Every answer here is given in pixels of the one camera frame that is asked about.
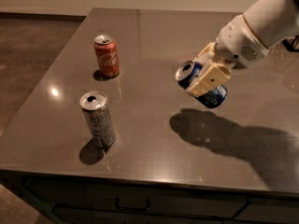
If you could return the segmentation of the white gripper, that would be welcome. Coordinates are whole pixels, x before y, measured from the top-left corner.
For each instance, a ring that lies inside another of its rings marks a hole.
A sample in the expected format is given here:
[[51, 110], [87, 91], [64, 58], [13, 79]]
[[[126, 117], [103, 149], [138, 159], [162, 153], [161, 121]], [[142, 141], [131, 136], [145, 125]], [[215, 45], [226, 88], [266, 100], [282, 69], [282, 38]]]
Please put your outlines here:
[[231, 69], [216, 63], [217, 55], [227, 63], [248, 67], [260, 61], [269, 49], [255, 37], [243, 15], [234, 17], [219, 32], [216, 43], [208, 43], [193, 59], [203, 67], [186, 92], [199, 97], [224, 84], [231, 78]]

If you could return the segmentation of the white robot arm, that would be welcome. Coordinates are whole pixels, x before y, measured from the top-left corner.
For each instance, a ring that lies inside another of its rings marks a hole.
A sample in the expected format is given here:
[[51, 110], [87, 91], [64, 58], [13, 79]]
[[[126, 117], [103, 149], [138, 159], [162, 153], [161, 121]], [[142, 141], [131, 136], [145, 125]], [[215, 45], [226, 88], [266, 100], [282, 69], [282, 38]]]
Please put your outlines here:
[[277, 43], [299, 33], [298, 0], [258, 0], [234, 17], [195, 60], [202, 65], [187, 93], [199, 97], [231, 78], [236, 65], [248, 67]]

